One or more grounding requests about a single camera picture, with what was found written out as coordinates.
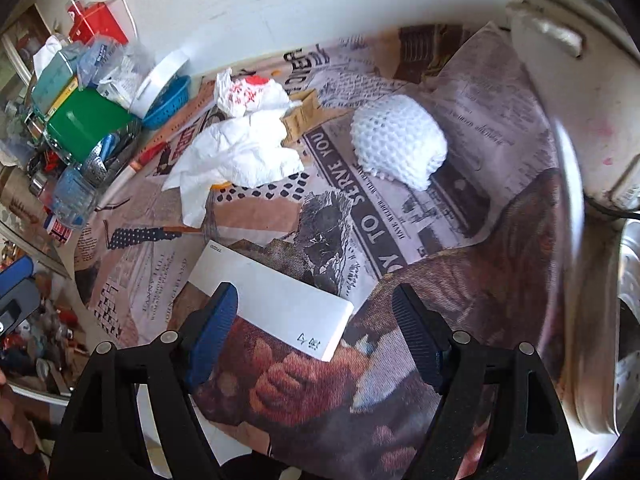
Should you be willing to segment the person's left hand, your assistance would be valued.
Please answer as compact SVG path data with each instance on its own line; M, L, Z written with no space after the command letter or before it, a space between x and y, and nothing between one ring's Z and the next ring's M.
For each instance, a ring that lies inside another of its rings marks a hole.
M16 397L8 384L6 375L0 373L1 399L0 416L6 429L9 430L13 444L30 455L35 452L36 439L32 425L27 420L25 414L16 404Z

